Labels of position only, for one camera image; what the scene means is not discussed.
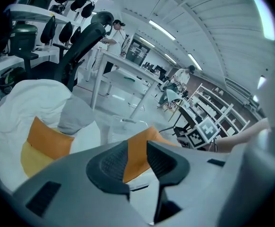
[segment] ceiling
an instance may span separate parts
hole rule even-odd
[[[275,41],[264,38],[253,0],[113,0],[113,3],[113,9],[121,12],[126,31],[133,30],[182,68],[193,64],[188,57],[191,53],[203,69],[200,75],[218,85],[225,87],[225,78],[229,78],[255,93],[259,77],[274,68]],[[149,20],[176,40],[151,26]]]

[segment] man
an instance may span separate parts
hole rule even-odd
[[[108,52],[117,56],[120,56],[122,44],[126,39],[126,33],[125,33],[125,30],[123,29],[124,26],[125,24],[122,23],[120,20],[118,19],[114,20],[113,28],[116,30],[116,32],[114,33],[112,39],[104,38],[100,40],[100,42],[104,44],[108,44],[108,49],[107,49]],[[110,72],[112,67],[113,67],[113,63],[107,62],[103,74]]]
[[[157,105],[157,107],[160,107],[164,103],[168,101],[167,98],[167,89],[170,89],[174,92],[178,92],[182,88],[186,86],[190,79],[190,74],[194,74],[195,67],[194,66],[189,66],[188,69],[179,69],[171,78],[170,78],[170,84],[164,91],[163,95],[160,98],[160,101]]]

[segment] black office chair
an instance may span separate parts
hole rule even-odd
[[[72,91],[78,67],[83,63],[80,59],[95,46],[104,36],[112,31],[113,15],[109,12],[99,12],[91,19],[91,24],[84,29],[81,36],[70,47],[59,63],[45,61],[31,68],[30,61],[37,59],[38,54],[18,51],[16,56],[24,59],[27,79],[52,79],[62,82]],[[105,27],[111,26],[109,32]]]

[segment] chair armrest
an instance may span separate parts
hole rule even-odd
[[[32,52],[28,52],[28,51],[21,51],[21,50],[14,52],[14,55],[19,58],[22,58],[24,60],[29,60],[29,61],[39,58],[39,55],[36,53],[32,53]]]
[[[68,47],[66,47],[66,46],[64,46],[64,45],[62,45],[62,44],[53,43],[52,45],[53,45],[53,46],[56,46],[56,47],[58,47],[58,48],[60,48],[60,49],[63,49],[63,50],[69,50]]]

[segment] gray pillow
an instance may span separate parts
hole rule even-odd
[[[74,134],[94,120],[91,107],[81,98],[72,95],[62,110],[58,130],[64,134]]]

